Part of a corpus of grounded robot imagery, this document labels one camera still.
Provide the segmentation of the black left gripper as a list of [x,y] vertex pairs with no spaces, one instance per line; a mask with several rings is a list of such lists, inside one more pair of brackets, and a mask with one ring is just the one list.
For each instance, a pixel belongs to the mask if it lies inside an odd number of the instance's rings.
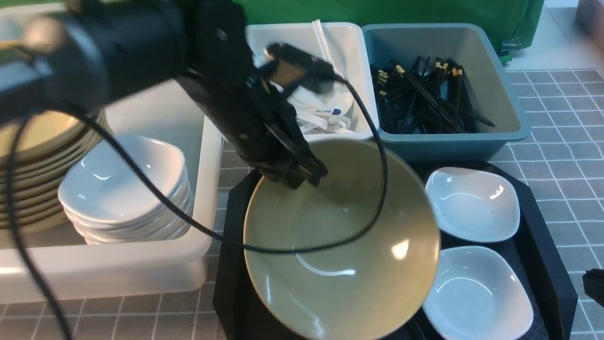
[[246,37],[244,9],[232,0],[179,0],[190,64],[177,83],[239,156],[269,181],[317,187],[328,169],[302,138],[275,137],[273,97],[260,79]]

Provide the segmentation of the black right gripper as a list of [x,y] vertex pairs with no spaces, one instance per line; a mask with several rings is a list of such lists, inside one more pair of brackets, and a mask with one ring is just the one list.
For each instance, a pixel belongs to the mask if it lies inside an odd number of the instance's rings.
[[604,270],[593,268],[583,274],[583,290],[601,307],[604,307]]

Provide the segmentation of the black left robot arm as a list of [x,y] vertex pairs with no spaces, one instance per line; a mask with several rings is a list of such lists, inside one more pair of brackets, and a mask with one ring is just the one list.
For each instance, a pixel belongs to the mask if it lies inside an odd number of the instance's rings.
[[69,0],[1,50],[1,122],[84,115],[176,80],[246,163],[287,187],[317,187],[328,170],[255,66],[246,26],[231,0]]

